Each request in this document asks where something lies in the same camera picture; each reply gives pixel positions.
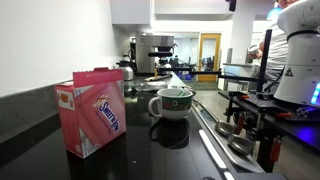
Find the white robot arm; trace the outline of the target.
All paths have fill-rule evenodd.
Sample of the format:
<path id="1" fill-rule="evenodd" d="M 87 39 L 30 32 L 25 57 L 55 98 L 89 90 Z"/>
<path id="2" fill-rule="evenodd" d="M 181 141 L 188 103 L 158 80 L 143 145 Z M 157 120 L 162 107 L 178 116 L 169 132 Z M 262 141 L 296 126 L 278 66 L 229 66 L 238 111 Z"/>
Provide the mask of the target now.
<path id="1" fill-rule="evenodd" d="M 285 32 L 288 54 L 274 94 L 278 100 L 320 106 L 320 0 L 299 0 L 277 21 Z"/>

